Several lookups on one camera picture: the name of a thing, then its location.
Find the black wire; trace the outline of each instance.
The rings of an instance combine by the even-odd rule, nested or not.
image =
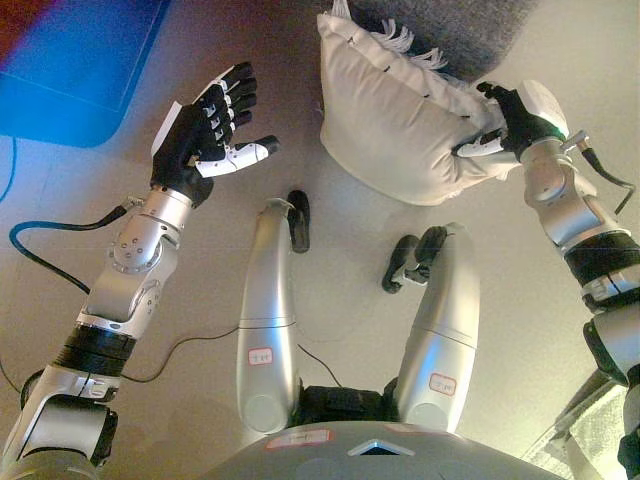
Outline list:
[[[16,176],[16,164],[18,163],[18,142],[16,137],[11,138],[11,146],[13,148],[13,154],[11,155],[11,173],[9,174],[7,186],[2,192],[2,195],[0,195],[0,202],[2,202],[9,194],[9,190],[11,190],[11,186],[13,185],[13,179]]]
[[[74,223],[58,223],[58,222],[40,222],[40,221],[32,221],[32,222],[22,222],[15,225],[11,231],[9,232],[9,240],[11,244],[25,257],[29,260],[33,260],[39,265],[51,270],[56,275],[61,276],[65,280],[73,283],[76,287],[82,290],[84,293],[89,294],[91,291],[87,285],[78,280],[73,275],[65,272],[61,268],[56,267],[55,265],[47,262],[43,258],[39,257],[35,253],[28,250],[21,242],[18,240],[18,234],[23,230],[27,230],[30,228],[46,228],[52,230],[68,230],[73,232],[84,232],[87,230],[96,230],[98,228],[102,228],[106,225],[109,225],[111,222],[117,220],[127,213],[126,208],[121,205],[118,205],[116,208],[111,210],[104,218],[98,220],[94,223],[89,223],[86,225],[77,225]]]
[[[310,353],[308,350],[306,350],[302,345],[298,344],[298,348],[300,350],[302,350],[304,353],[306,353],[307,355],[309,355],[311,358],[313,358],[314,360],[316,360],[317,362],[319,362],[324,368],[327,369],[327,372],[329,372],[329,375],[331,375],[331,378],[333,378],[333,381],[336,382],[336,385],[338,385],[339,387],[342,387],[342,384],[338,381],[338,379],[336,378],[336,376],[333,374],[333,372],[331,371],[331,369],[329,368],[329,366],[324,363],[322,360],[320,360],[318,357],[316,357],[315,355],[313,355],[312,353]]]
[[[240,327],[235,327],[233,330],[229,330],[227,333],[223,333],[222,335],[218,335],[216,337],[189,337],[189,338],[184,338],[184,339],[180,340],[179,342],[176,342],[173,345],[173,347],[171,347],[171,349],[169,350],[169,353],[167,353],[167,355],[165,356],[165,359],[162,362],[162,366],[156,371],[156,373],[154,373],[153,375],[151,375],[151,376],[149,376],[147,378],[135,378],[135,377],[130,377],[130,376],[124,375],[124,374],[122,374],[121,376],[123,378],[126,378],[127,380],[130,380],[130,381],[135,382],[135,383],[153,382],[156,378],[158,378],[160,375],[162,375],[162,372],[164,371],[165,367],[169,363],[169,360],[171,359],[171,356],[173,355],[173,352],[180,345],[183,345],[183,344],[185,344],[187,342],[192,342],[194,340],[219,340],[220,338],[226,337],[228,335],[231,335],[233,332],[238,331],[239,328]]]
[[[627,193],[627,195],[620,202],[620,205],[618,205],[618,207],[615,209],[615,214],[618,215],[627,204],[629,199],[632,197],[632,195],[635,193],[636,186],[633,183],[620,180],[619,178],[614,177],[609,172],[607,172],[600,163],[600,160],[598,160],[598,156],[596,155],[596,152],[593,150],[593,148],[587,148],[583,150],[582,156],[589,163],[589,165],[591,165],[591,167],[593,167],[593,169],[600,174],[601,177],[610,181],[614,185],[618,185],[619,187],[629,190],[629,193]]]
[[[7,383],[11,385],[11,388],[13,388],[16,392],[20,393],[20,389],[15,386],[15,384],[9,378],[9,375],[7,375],[7,372],[4,371],[4,365],[2,365],[2,359],[0,359],[0,371],[2,371],[2,376],[7,381]]]

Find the beige floor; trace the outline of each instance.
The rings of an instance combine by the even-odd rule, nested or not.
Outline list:
[[[238,319],[255,214],[293,187],[311,200],[312,249],[293,261],[299,341],[356,388],[381,389],[396,373],[421,290],[379,287],[395,241],[428,226],[466,224],[482,277],[480,345],[459,433],[513,455],[526,448],[594,369],[582,340],[589,312],[577,283],[522,200],[522,172],[488,181],[429,209],[386,198],[346,174],[318,140],[321,100],[317,9],[293,0],[172,2],[129,113],[116,135],[90,150],[19,141],[11,195],[0,205],[0,354],[22,382],[57,353],[82,293],[9,248],[11,225],[28,219],[91,221],[129,193],[142,194],[149,148],[173,99],[188,101],[228,65],[251,60],[254,122],[238,134],[276,134],[277,156],[221,178],[191,218],[180,264],[155,321],[127,365],[155,370],[189,334],[216,334]],[[513,87],[536,78],[558,97],[573,130],[586,128],[606,165],[638,179],[638,7],[632,0],[544,0],[490,78]],[[0,184],[10,140],[0,138]],[[623,192],[578,160],[610,207]],[[639,238],[638,199],[621,219]],[[105,231],[34,233],[28,244],[87,282],[101,270]],[[252,436],[235,407],[235,337],[179,350],[149,385],[124,384],[113,402],[120,427],[105,478],[193,478]],[[301,357],[307,384],[330,385]],[[0,385],[0,436],[18,415]]]

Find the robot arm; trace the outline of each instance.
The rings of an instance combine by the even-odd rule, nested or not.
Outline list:
[[[617,218],[598,201],[595,188],[573,167],[566,152],[578,147],[598,173],[608,174],[579,132],[568,128],[553,95],[541,84],[524,82],[516,90],[481,84],[495,98],[506,120],[501,140],[525,170],[525,201],[536,210],[549,239],[582,287],[585,304],[596,314],[584,336],[600,370],[629,387],[624,407],[626,436],[619,460],[629,478],[640,476],[640,247]]]
[[[250,112],[243,110],[255,104],[251,75],[250,64],[236,65],[193,104],[174,103],[154,141],[151,192],[108,249],[72,334],[29,396],[6,442],[0,478],[58,467],[58,474],[71,475],[69,467],[94,478],[92,466],[108,457],[117,415],[105,404],[116,395],[124,365],[176,268],[190,212],[213,188],[215,174],[201,173],[194,162],[234,154],[255,159],[236,161],[240,169],[258,160],[259,148],[267,151],[260,150],[259,159],[277,148],[275,137],[229,146],[236,124],[228,119],[246,123]]]

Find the sticker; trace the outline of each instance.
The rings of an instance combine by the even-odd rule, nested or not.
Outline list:
[[[444,395],[453,397],[456,393],[456,381],[451,377],[445,377],[439,373],[432,373],[429,379],[429,388],[434,392],[440,392]]]
[[[249,365],[269,365],[273,363],[273,351],[270,348],[252,348],[249,350]]]
[[[442,430],[432,430],[420,425],[411,425],[409,423],[386,423],[385,428],[395,433],[424,433],[427,435],[449,435]]]
[[[307,430],[305,432],[293,432],[281,435],[267,443],[267,450],[278,448],[305,447],[309,445],[320,445],[331,441],[331,430]]]

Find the pillow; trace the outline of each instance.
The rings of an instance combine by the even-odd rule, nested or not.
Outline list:
[[[366,185],[413,205],[438,205],[487,178],[506,176],[511,154],[460,158],[451,153],[503,123],[499,107],[434,71],[438,49],[404,55],[413,34],[395,22],[385,34],[351,21],[346,0],[318,15],[324,122],[329,154]]]

